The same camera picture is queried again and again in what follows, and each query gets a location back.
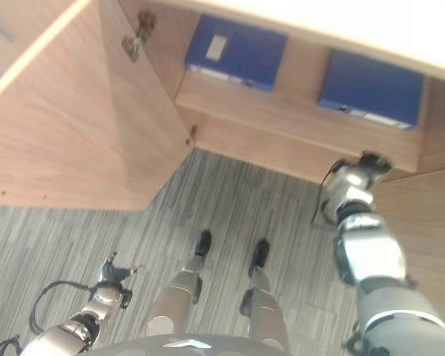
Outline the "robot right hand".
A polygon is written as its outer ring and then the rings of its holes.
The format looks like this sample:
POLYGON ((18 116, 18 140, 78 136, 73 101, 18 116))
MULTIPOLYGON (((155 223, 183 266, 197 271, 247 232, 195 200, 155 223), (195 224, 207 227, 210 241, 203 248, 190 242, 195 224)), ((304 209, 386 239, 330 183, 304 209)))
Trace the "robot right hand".
POLYGON ((392 163, 384 156, 371 151, 364 151, 358 165, 367 173, 374 184, 381 182, 392 170, 392 163))

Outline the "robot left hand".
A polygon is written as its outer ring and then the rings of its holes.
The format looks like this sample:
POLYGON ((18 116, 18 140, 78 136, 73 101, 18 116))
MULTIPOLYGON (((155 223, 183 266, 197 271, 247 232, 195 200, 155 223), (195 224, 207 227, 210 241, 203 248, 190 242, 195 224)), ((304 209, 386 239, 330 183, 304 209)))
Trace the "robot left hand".
POLYGON ((145 265, 139 264, 131 266, 130 268, 118 267, 114 264, 116 251, 111 252, 105 259, 99 272, 99 282, 111 282, 120 284, 122 281, 129 278, 131 275, 136 274, 145 265))

